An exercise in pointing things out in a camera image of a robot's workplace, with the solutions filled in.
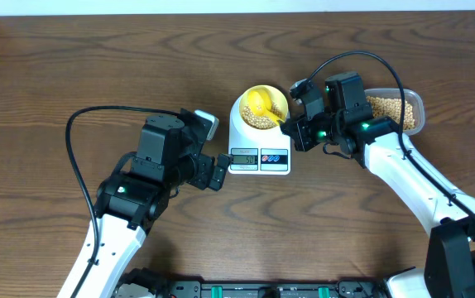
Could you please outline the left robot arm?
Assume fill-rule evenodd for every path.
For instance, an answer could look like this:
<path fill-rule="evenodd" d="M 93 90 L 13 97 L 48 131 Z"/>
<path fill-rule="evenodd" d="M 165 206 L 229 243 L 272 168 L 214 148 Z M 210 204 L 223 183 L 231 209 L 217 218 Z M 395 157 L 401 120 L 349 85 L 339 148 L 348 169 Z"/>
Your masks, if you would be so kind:
<path fill-rule="evenodd" d="M 183 184 L 222 188 L 232 157 L 202 154 L 218 119 L 201 110 L 151 115 L 136 151 L 124 154 L 97 191 L 84 245 L 61 297 L 110 297 L 127 264 Z"/>

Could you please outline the yellow measuring scoop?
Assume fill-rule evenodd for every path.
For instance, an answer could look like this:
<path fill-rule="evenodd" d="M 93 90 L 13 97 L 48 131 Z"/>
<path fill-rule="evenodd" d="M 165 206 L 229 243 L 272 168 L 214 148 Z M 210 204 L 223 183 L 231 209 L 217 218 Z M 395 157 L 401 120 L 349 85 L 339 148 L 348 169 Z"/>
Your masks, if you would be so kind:
<path fill-rule="evenodd" d="M 281 98 L 269 89 L 254 89 L 247 96 L 247 104 L 255 120 L 259 120 L 262 129 L 278 126 L 285 121 L 285 110 Z"/>

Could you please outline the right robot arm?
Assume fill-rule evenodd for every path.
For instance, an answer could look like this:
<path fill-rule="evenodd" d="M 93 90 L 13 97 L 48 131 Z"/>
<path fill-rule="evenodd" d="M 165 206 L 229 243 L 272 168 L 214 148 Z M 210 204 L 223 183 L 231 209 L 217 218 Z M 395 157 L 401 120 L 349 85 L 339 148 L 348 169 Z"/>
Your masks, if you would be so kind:
<path fill-rule="evenodd" d="M 389 276 L 384 292 L 390 297 L 475 297 L 475 198 L 439 173 L 396 121 L 373 117 L 357 73 L 327 78 L 324 90 L 302 79 L 290 96 L 304 107 L 281 126 L 295 149 L 339 146 L 338 156 L 354 159 L 382 179 L 429 235 L 424 268 Z"/>

